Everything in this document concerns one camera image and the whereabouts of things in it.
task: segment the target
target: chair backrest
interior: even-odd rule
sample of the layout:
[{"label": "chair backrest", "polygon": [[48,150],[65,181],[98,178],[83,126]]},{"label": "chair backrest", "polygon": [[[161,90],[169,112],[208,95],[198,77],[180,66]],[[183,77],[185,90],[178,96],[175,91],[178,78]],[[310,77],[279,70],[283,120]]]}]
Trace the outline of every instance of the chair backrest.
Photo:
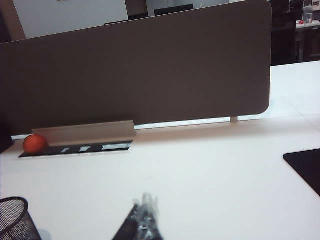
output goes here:
[{"label": "chair backrest", "polygon": [[292,12],[272,15],[271,65],[297,62],[296,19]]}]

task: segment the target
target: orange ball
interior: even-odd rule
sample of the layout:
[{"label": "orange ball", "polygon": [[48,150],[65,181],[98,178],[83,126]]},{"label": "orange ball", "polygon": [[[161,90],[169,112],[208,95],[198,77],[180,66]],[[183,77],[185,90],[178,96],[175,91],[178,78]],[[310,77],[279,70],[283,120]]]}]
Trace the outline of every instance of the orange ball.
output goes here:
[{"label": "orange ball", "polygon": [[48,147],[47,140],[38,134],[27,136],[23,142],[23,150],[28,154],[44,152]]}]

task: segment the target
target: water bottle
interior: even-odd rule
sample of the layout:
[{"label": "water bottle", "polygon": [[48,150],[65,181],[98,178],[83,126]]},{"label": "water bottle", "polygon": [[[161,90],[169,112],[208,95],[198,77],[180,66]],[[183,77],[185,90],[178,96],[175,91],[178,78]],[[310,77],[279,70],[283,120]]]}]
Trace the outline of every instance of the water bottle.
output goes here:
[{"label": "water bottle", "polygon": [[134,240],[163,240],[158,230],[158,199],[144,193],[142,205],[137,209],[138,229]]},{"label": "water bottle", "polygon": [[303,17],[302,20],[304,24],[312,24],[313,7],[312,0],[304,0],[303,3]]}]

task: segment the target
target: desk surface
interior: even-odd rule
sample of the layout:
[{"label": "desk surface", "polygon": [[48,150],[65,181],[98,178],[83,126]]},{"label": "desk surface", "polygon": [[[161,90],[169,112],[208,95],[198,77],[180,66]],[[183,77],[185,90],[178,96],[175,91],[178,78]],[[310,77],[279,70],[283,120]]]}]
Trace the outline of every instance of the desk surface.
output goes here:
[{"label": "desk surface", "polygon": [[299,21],[296,21],[295,29],[301,30],[318,26],[320,26],[320,20],[314,20],[311,24],[299,24]]},{"label": "desk surface", "polygon": [[319,67],[272,67],[263,114],[139,129],[128,152],[18,159],[17,141],[1,155],[1,197],[28,200],[43,240],[112,239],[143,192],[168,240],[319,240],[320,197],[283,160],[320,148]]}]

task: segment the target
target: desk divider panel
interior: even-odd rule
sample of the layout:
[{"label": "desk divider panel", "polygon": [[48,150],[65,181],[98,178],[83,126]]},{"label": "desk divider panel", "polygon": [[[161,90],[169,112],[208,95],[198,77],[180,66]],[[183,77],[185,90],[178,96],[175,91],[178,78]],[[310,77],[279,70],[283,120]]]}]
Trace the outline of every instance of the desk divider panel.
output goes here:
[{"label": "desk divider panel", "polygon": [[271,7],[248,0],[0,44],[0,118],[31,129],[260,114]]}]

